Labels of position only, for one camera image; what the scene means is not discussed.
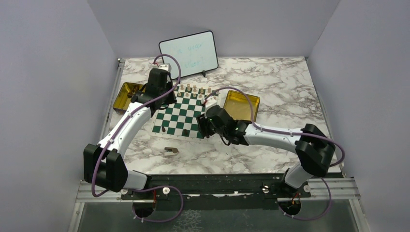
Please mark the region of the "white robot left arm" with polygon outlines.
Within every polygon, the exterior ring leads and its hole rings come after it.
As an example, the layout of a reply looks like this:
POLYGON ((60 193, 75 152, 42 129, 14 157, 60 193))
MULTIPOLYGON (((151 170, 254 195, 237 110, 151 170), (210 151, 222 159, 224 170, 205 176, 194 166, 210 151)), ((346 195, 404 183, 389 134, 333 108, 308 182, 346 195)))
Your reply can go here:
POLYGON ((175 86, 170 80, 170 64, 154 65, 144 91, 138 91, 131 99, 125 114, 115 127, 96 145, 88 144, 83 152, 84 179, 91 184, 94 197, 101 187, 104 192, 133 189, 139 198, 147 198, 152 192, 148 176, 128 170, 123 156, 138 131, 163 105, 176 102, 175 86))

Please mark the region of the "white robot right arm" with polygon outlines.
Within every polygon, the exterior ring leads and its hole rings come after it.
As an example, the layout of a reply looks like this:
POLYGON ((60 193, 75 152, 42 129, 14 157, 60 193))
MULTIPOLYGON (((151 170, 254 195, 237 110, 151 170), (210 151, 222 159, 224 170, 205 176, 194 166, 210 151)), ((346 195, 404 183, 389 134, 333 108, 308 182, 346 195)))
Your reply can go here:
POLYGON ((296 193, 310 178, 325 177, 336 150, 334 143, 313 124, 301 129, 263 127, 249 120, 233 119, 217 105, 196 120, 203 137, 217 134, 226 145, 264 145, 295 153, 299 161, 279 183, 279 191, 286 197, 296 193))

